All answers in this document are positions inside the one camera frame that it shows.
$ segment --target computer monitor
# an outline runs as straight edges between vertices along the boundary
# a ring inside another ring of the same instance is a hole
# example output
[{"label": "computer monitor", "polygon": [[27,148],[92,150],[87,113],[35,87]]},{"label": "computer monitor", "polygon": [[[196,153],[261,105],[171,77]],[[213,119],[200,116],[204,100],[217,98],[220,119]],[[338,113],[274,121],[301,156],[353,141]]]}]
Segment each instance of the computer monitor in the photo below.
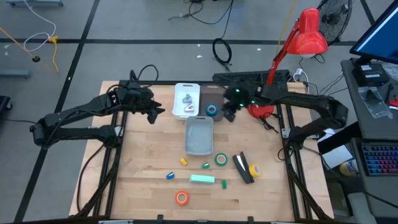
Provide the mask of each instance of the computer monitor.
[{"label": "computer monitor", "polygon": [[395,0],[349,51],[371,59],[398,64],[398,0]]}]

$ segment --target red desk lamp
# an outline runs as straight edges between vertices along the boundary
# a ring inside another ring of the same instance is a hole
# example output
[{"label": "red desk lamp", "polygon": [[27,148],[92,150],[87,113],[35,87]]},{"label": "red desk lamp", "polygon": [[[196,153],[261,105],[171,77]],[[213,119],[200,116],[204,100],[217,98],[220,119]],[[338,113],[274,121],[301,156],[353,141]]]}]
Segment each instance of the red desk lamp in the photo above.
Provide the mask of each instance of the red desk lamp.
[{"label": "red desk lamp", "polygon": [[[306,9],[300,19],[295,21],[286,43],[272,61],[269,70],[267,85],[271,85],[275,71],[287,53],[299,55],[321,54],[328,50],[325,38],[319,33],[319,11],[318,9]],[[274,105],[258,106],[249,105],[249,113],[259,119],[267,118],[274,111]]]}]

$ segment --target blue tape roll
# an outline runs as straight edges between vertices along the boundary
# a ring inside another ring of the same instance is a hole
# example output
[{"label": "blue tape roll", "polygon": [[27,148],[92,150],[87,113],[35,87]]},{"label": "blue tape roll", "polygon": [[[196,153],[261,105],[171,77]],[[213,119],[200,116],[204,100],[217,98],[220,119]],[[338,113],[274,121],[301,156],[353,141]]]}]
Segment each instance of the blue tape roll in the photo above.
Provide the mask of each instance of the blue tape roll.
[{"label": "blue tape roll", "polygon": [[218,108],[214,104],[210,104],[206,107],[207,116],[216,116],[218,112]]}]

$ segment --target wooden table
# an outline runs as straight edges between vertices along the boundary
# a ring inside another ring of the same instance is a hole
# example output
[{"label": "wooden table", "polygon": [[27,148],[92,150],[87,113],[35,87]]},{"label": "wooden table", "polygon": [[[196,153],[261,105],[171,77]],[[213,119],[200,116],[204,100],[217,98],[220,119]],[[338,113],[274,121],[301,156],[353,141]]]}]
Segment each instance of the wooden table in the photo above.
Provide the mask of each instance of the wooden table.
[{"label": "wooden table", "polygon": [[[116,83],[103,82],[100,93],[105,93],[110,85]],[[288,86],[289,91],[304,92],[301,83],[289,83]],[[215,123],[212,155],[188,156],[184,151],[185,122],[176,120],[172,114],[174,86],[154,85],[151,90],[166,112],[158,116],[155,124],[149,124],[145,115],[129,113],[111,218],[154,220],[158,214],[163,214],[165,220],[244,221],[248,216],[253,216],[255,221],[294,221],[285,164],[277,158],[277,152],[282,148],[280,134],[266,131],[260,122],[243,109],[237,112],[234,123],[226,119]],[[308,109],[293,107],[292,110],[297,126],[311,122]],[[284,117],[285,125],[289,127],[286,114]],[[267,120],[280,131],[276,118]],[[95,117],[93,120],[95,126],[110,123],[110,116]],[[97,140],[88,141],[83,164],[100,145]],[[313,140],[306,140],[304,145],[318,150]],[[261,168],[262,174],[253,184],[244,183],[232,161],[232,156],[241,151],[245,153],[249,164],[256,163]],[[228,163],[224,167],[214,162],[219,152],[228,156]],[[300,153],[308,191],[325,213],[333,217],[319,156],[306,150]],[[103,156],[104,149],[89,163],[83,175],[81,206],[98,186]],[[188,162],[186,167],[180,163],[183,157]],[[205,162],[210,163],[209,169],[200,168]],[[167,180],[165,176],[170,172],[174,172],[175,178]],[[216,183],[191,184],[191,174],[213,175]],[[222,189],[222,180],[227,181],[226,190]],[[189,193],[186,206],[180,207],[175,203],[178,190]],[[298,188],[296,191],[301,217],[305,217],[301,193]],[[100,214],[104,213],[107,196],[105,190]],[[76,214],[75,200],[76,193],[70,214]]]}]

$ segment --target tape roll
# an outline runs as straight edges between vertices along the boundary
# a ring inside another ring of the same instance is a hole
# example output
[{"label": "tape roll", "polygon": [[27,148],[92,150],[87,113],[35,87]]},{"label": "tape roll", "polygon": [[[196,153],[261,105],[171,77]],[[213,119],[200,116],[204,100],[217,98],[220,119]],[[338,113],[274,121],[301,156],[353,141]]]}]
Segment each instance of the tape roll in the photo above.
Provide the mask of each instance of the tape roll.
[{"label": "tape roll", "polygon": [[257,166],[256,164],[251,164],[249,166],[249,172],[250,172],[251,176],[254,178],[260,176],[260,169],[259,169],[259,166]]},{"label": "tape roll", "polygon": [[216,116],[218,112],[218,108],[214,104],[210,104],[206,107],[207,116]]},{"label": "tape roll", "polygon": [[219,153],[216,155],[214,161],[218,166],[225,166],[225,164],[228,162],[228,158],[224,153]]},{"label": "tape roll", "polygon": [[[184,196],[185,198],[181,201],[179,199],[180,196]],[[189,194],[184,191],[184,190],[179,190],[176,194],[175,194],[175,202],[179,205],[179,206],[184,206],[188,203],[189,201]]]}]

